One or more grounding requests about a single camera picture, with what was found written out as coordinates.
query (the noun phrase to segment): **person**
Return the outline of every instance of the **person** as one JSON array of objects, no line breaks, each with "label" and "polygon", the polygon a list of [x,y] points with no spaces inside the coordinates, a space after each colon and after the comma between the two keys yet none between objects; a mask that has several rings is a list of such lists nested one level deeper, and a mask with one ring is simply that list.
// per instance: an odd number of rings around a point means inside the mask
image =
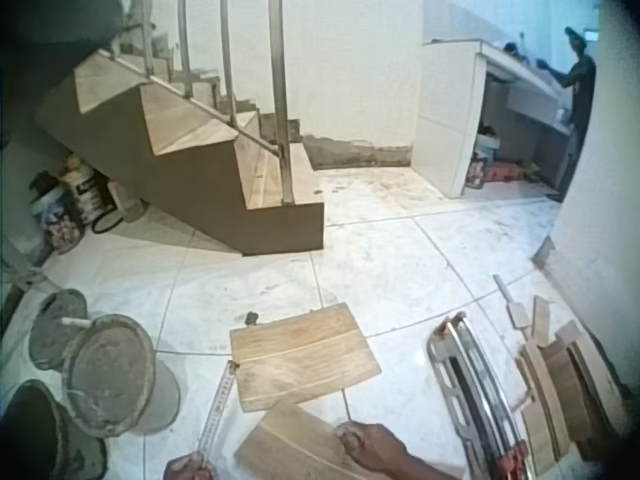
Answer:
[{"label": "person", "polygon": [[572,123],[575,128],[577,145],[575,155],[569,157],[567,169],[558,186],[558,193],[547,195],[551,200],[557,202],[564,200],[578,165],[580,154],[582,153],[584,139],[587,136],[587,129],[589,128],[593,92],[596,84],[596,64],[593,58],[585,53],[587,42],[570,27],[565,28],[565,34],[569,38],[571,49],[578,57],[578,63],[571,67],[568,74],[554,70],[543,59],[539,58],[536,62],[538,68],[548,71],[560,85],[565,88],[573,87],[573,107],[570,123]]},{"label": "person", "polygon": [[[336,429],[347,455],[362,468],[392,480],[454,480],[417,457],[384,425],[347,422]],[[214,480],[213,467],[203,467],[198,453],[167,463],[164,480]]]}]

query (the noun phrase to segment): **gray bucket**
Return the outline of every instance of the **gray bucket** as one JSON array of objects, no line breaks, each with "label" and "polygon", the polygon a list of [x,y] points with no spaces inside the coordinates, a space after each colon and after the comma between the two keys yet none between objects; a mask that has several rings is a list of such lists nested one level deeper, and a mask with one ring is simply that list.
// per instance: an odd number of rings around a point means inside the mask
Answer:
[{"label": "gray bucket", "polygon": [[20,385],[0,428],[20,463],[20,478],[99,480],[107,471],[104,440],[82,432],[39,380]]},{"label": "gray bucket", "polygon": [[40,370],[61,372],[68,344],[84,331],[82,327],[63,325],[63,317],[89,317],[87,300],[78,290],[52,293],[40,304],[29,336],[29,357]]},{"label": "gray bucket", "polygon": [[151,433],[175,420],[178,383],[156,363],[151,339],[135,320],[124,315],[96,319],[65,356],[63,394],[84,432],[116,437],[138,427]]}]

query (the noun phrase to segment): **tile cutter rail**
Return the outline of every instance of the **tile cutter rail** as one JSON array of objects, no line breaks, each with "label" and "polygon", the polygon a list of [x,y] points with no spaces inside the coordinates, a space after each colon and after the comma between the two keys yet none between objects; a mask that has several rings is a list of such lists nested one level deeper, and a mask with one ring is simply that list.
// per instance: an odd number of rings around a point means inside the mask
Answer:
[{"label": "tile cutter rail", "polygon": [[464,312],[447,318],[431,334],[427,352],[462,440],[471,478],[535,478],[526,443]]}]

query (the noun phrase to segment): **staircase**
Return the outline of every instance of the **staircase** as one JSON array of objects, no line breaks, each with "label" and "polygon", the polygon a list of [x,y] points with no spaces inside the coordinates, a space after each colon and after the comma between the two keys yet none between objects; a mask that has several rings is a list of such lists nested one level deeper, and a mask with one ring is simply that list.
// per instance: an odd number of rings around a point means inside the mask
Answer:
[{"label": "staircase", "polygon": [[133,194],[243,254],[322,248],[324,203],[304,147],[291,144],[285,205],[278,157],[250,138],[260,137],[257,112],[231,128],[99,52],[47,96],[38,120]]}]

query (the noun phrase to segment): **white tiled floor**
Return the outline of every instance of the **white tiled floor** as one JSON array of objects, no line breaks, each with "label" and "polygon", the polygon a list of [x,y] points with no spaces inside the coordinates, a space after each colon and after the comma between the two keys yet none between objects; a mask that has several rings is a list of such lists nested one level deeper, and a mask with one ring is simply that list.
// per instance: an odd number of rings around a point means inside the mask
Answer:
[{"label": "white tiled floor", "polygon": [[[152,208],[135,224],[87,234],[45,264],[60,287],[83,291],[93,316],[123,313],[140,322],[180,385],[170,428],[109,440],[107,479],[159,479],[169,459],[195,447],[229,358],[229,330],[242,327],[249,310],[269,322],[346,301],[382,374],[304,408],[338,424],[348,406],[355,420],[386,424],[410,451],[441,465],[465,463],[425,355],[426,339],[448,312],[467,312],[507,400],[522,398],[512,357],[523,338],[491,276],[499,273],[530,312],[533,295],[550,300],[552,330],[572,318],[530,260],[558,212],[546,190],[488,184],[452,201],[408,168],[318,175],[326,201],[322,251],[244,258]],[[3,339],[3,401],[34,376],[61,398],[59,375],[36,370],[27,355],[42,298],[35,290],[25,296]],[[213,452],[221,478],[252,478],[233,454],[262,415],[243,414],[234,390]],[[583,468],[573,452],[545,477],[574,478]]]}]

